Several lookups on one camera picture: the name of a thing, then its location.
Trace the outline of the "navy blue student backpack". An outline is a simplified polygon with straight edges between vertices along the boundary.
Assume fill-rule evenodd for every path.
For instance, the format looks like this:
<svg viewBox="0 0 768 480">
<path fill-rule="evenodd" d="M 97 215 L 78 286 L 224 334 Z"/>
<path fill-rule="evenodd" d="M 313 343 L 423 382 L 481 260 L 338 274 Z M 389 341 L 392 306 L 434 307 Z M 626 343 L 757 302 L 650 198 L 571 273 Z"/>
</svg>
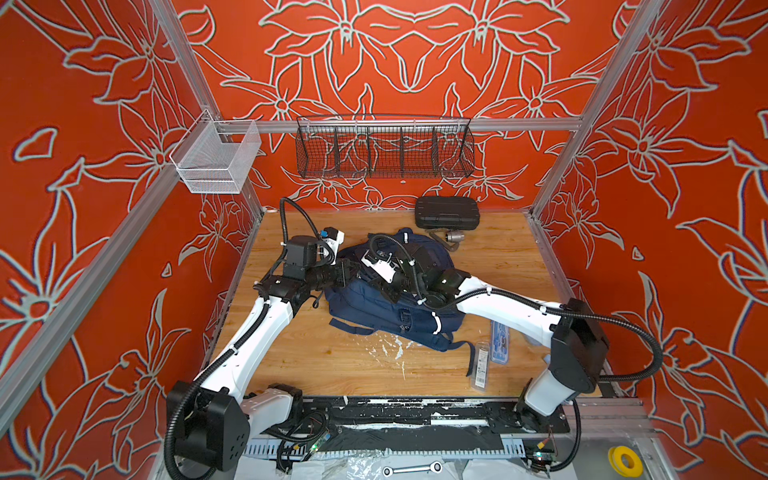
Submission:
<svg viewBox="0 0 768 480">
<path fill-rule="evenodd" d="M 324 290 L 330 326 L 359 336 L 386 332 L 439 352 L 468 346 L 466 375 L 472 375 L 476 348 L 454 339 L 465 314 L 454 307 L 438 310 L 449 298 L 432 287 L 454 268 L 447 249 L 403 227 L 393 235 L 370 234 L 337 258 L 352 261 L 359 270 L 345 286 Z"/>
</svg>

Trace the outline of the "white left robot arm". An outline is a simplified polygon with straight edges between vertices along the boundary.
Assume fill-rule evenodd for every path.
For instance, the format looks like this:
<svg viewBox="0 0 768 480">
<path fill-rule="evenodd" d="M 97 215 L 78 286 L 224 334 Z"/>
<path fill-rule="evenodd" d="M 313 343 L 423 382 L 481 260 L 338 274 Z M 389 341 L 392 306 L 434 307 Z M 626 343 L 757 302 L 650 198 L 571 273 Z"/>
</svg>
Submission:
<svg viewBox="0 0 768 480">
<path fill-rule="evenodd" d="M 234 470 L 250 438 L 284 423 L 295 392 L 270 387 L 252 398 L 248 385 L 279 334 L 315 291 L 351 280 L 354 268 L 337 257 L 345 235 L 327 227 L 283 244 L 277 264 L 255 283 L 257 300 L 235 337 L 193 381 L 177 382 L 168 398 L 163 463 L 171 479 L 210 479 Z"/>
</svg>

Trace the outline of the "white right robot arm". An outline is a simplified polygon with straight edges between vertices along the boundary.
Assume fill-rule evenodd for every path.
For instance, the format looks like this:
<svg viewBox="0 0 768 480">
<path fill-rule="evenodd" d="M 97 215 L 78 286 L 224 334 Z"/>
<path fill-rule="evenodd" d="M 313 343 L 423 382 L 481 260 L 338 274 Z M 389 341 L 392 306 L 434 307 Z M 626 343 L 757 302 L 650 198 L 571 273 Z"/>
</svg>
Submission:
<svg viewBox="0 0 768 480">
<path fill-rule="evenodd" d="M 380 276 L 388 285 L 411 294 L 434 313 L 456 311 L 484 317 L 549 349 L 548 366 L 529 381 L 515 406 L 516 416 L 529 430 L 551 417 L 564 402 L 593 392 L 600 382 L 643 380 L 663 364 L 662 347 L 651 333 L 628 321 L 594 314 L 575 299 L 566 304 L 532 299 L 463 270 L 439 269 L 416 259 L 405 248 L 375 256 L 383 264 Z M 604 374 L 609 342 L 602 324 L 637 335 L 652 352 L 650 364 L 629 374 Z"/>
</svg>

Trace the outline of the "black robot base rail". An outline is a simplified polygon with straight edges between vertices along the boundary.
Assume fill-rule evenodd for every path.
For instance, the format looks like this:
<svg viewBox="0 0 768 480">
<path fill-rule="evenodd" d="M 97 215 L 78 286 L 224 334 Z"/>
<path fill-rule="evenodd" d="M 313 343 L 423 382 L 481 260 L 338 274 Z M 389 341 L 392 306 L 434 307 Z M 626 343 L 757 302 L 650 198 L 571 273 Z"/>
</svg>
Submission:
<svg viewBox="0 0 768 480">
<path fill-rule="evenodd" d="M 516 416 L 515 397 L 308 396 L 302 412 L 322 412 L 333 427 L 357 429 L 477 427 L 492 433 L 565 434 L 571 431 L 559 407 L 539 426 Z"/>
</svg>

